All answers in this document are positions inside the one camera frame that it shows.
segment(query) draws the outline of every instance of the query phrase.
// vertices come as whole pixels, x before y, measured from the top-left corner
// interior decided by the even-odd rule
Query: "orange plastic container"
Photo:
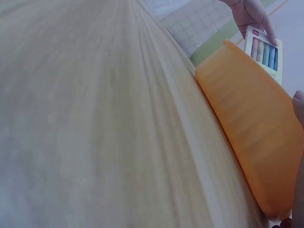
[[[291,97],[228,40],[196,77],[261,210],[271,220],[288,217],[304,149]]]

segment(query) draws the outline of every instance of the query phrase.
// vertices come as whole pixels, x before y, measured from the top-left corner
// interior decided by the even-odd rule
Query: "finger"
[[[271,21],[270,21],[270,18],[269,16],[264,13],[264,17],[262,19],[262,25],[264,26],[266,32],[267,32],[267,36],[268,36],[268,39],[269,41],[275,45],[275,46],[278,46],[278,43],[277,43],[277,40],[276,40],[276,34],[275,34],[275,31],[271,25]]]
[[[291,228],[291,218],[284,219],[280,224],[280,228]]]
[[[293,97],[294,114],[304,128],[304,92],[296,91]]]

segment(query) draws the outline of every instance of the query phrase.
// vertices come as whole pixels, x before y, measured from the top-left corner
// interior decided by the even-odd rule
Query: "wooden surface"
[[[138,0],[0,1],[0,227],[261,227],[193,73]]]

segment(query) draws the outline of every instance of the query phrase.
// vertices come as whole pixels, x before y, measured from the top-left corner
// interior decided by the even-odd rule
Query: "crayon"
[[[265,43],[264,44],[264,55],[263,55],[263,64],[265,66],[268,66],[268,62],[269,62],[269,48],[270,48],[270,45]]]
[[[275,64],[275,47],[270,45],[268,67],[274,69]]]
[[[258,63],[263,63],[263,55],[264,55],[264,42],[259,40],[257,46],[257,57],[256,57]]]
[[[252,41],[252,49],[251,49],[251,57],[256,61],[257,60],[257,46],[258,46],[258,39],[253,37]]]
[[[277,48],[275,48],[275,64],[274,64],[274,70],[277,71]]]

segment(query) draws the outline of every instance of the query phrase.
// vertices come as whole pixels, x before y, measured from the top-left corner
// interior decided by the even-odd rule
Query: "crayon box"
[[[278,46],[273,46],[267,34],[252,26],[246,31],[244,51],[250,55],[267,73],[282,85],[283,43],[276,39]]]

